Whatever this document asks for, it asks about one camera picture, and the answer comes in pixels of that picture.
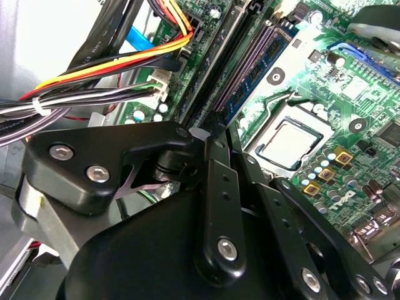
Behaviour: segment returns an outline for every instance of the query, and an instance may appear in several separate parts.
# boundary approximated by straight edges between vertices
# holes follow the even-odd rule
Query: wire bundle
[[[0,120],[6,120],[0,123],[0,146],[42,130],[65,116],[71,108],[117,104],[156,92],[157,84],[153,82],[117,89],[93,88],[103,77],[135,68],[178,71],[180,65],[167,59],[166,54],[190,41],[192,27],[175,0],[148,1],[155,13],[177,25],[181,33],[172,41],[145,51],[116,54],[131,28],[138,7],[134,0],[106,1],[86,42],[65,73],[42,82],[21,97],[20,102],[0,101]],[[98,41],[103,41],[102,46],[93,54]]]

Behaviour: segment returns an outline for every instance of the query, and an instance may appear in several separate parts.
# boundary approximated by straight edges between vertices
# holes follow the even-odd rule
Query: screw hole
[[[222,141],[218,140],[218,139],[216,139],[216,140],[214,141],[214,144],[217,145],[217,146],[220,147],[220,148],[225,147],[225,144],[224,144]]]
[[[282,219],[282,222],[283,222],[283,225],[284,225],[286,228],[290,229],[290,224],[289,224],[289,222],[287,222],[285,219]]]
[[[224,198],[225,200],[227,200],[227,201],[230,201],[230,200],[231,200],[231,197],[229,197],[229,194],[228,194],[227,192],[223,192],[223,193],[222,193],[222,196],[223,196],[223,198]]]

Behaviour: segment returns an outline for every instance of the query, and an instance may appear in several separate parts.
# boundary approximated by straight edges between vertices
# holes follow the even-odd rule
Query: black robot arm
[[[175,122],[44,132],[23,172],[13,217],[59,251],[60,299],[394,299],[234,126],[205,141]],[[166,181],[181,190],[110,224],[114,199]]]

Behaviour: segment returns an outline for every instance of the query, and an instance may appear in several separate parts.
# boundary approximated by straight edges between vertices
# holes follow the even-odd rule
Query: black metal bracket
[[[162,162],[168,151],[194,158],[193,142],[190,133],[175,122],[48,131],[30,140],[22,170],[30,185],[43,194],[80,213],[99,214],[109,207],[120,187],[131,193],[144,183],[166,180],[169,171],[174,179],[179,178],[180,172],[167,167],[160,171],[155,162]],[[67,146],[73,156],[68,160],[53,158],[50,149],[54,145]],[[109,179],[101,183],[90,180],[86,171],[91,166],[105,168]]]

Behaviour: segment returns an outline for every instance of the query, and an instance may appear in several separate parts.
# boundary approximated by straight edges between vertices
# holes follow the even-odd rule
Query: capacitor
[[[321,173],[323,171],[323,167],[321,167],[321,165],[316,161],[312,162],[310,164],[310,167],[317,174],[319,174],[319,173]]]
[[[161,122],[164,118],[160,114],[155,114],[154,117],[152,117],[154,122]]]
[[[374,191],[369,187],[369,186],[363,186],[362,191],[365,193],[365,195],[374,203],[377,203],[379,200],[379,203],[381,202],[380,198],[378,195],[374,193]]]
[[[299,182],[303,185],[303,186],[308,186],[310,184],[310,179],[308,179],[308,177],[304,174],[301,174],[299,176]]]
[[[307,178],[311,179],[311,180],[316,179],[316,177],[317,177],[316,174],[314,173],[314,171],[312,169],[310,169],[309,167],[304,170],[304,173],[307,176]]]
[[[333,152],[332,149],[325,148],[322,150],[322,153],[325,155],[326,158],[328,158],[330,161],[333,161],[336,158],[336,154]]]
[[[132,119],[126,119],[124,124],[128,125],[128,124],[135,124],[136,122]]]
[[[383,193],[381,185],[375,179],[368,181],[368,185],[375,194],[380,195]]]
[[[338,191],[332,189],[330,191],[327,192],[327,195],[329,196],[329,198],[331,198],[332,201],[334,202],[339,202],[342,197],[339,195]]]
[[[146,115],[144,114],[145,110],[141,107],[138,107],[134,112],[133,112],[133,118],[135,121],[143,121]]]
[[[308,22],[313,26],[320,25],[324,20],[324,15],[321,11],[315,10],[311,11],[308,17]]]
[[[349,188],[355,188],[358,185],[357,179],[353,175],[345,175],[343,177],[343,182],[345,185],[347,185]]]
[[[336,53],[333,53],[333,52],[329,53],[326,56],[326,61],[329,62],[330,64],[332,64],[336,68],[341,68],[346,63],[346,60],[344,57],[342,57]]]
[[[316,202],[314,204],[314,207],[321,213],[321,214],[326,214],[328,212],[328,209],[322,202]]]
[[[168,105],[165,103],[161,103],[158,107],[160,113],[166,113],[168,111]]]
[[[329,166],[329,161],[324,155],[319,155],[316,157],[317,162],[321,167],[328,167]]]

